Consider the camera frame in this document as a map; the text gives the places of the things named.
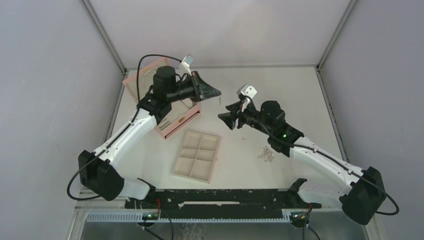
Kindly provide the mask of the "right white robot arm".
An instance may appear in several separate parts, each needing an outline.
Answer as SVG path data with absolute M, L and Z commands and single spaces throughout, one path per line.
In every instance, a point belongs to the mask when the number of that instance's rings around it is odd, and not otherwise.
M 293 207 L 302 208 L 307 203 L 332 206 L 360 225 L 367 225 L 379 212 L 388 197 L 381 173 L 372 166 L 363 169 L 352 165 L 318 147 L 286 122 L 286 113 L 277 101 L 265 101 L 259 110 L 243 101 L 228 105 L 226 109 L 227 112 L 220 113 L 218 118 L 230 130 L 249 126 L 266 134 L 273 150 L 310 166 L 335 184 L 334 187 L 318 186 L 304 180 L 289 194 Z

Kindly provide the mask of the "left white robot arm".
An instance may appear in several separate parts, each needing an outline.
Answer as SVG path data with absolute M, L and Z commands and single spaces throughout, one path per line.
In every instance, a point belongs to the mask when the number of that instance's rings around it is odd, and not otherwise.
M 146 181 L 119 174 L 124 156 L 166 117 L 172 110 L 172 103 L 185 99 L 198 103 L 221 94 L 196 70 L 178 75 L 172 66 L 159 67 L 152 77 L 152 85 L 126 124 L 95 150 L 83 150 L 79 154 L 79 170 L 75 175 L 83 186 L 96 194 L 96 198 L 106 201 L 117 197 L 133 198 L 145 209 L 153 207 L 157 196 Z

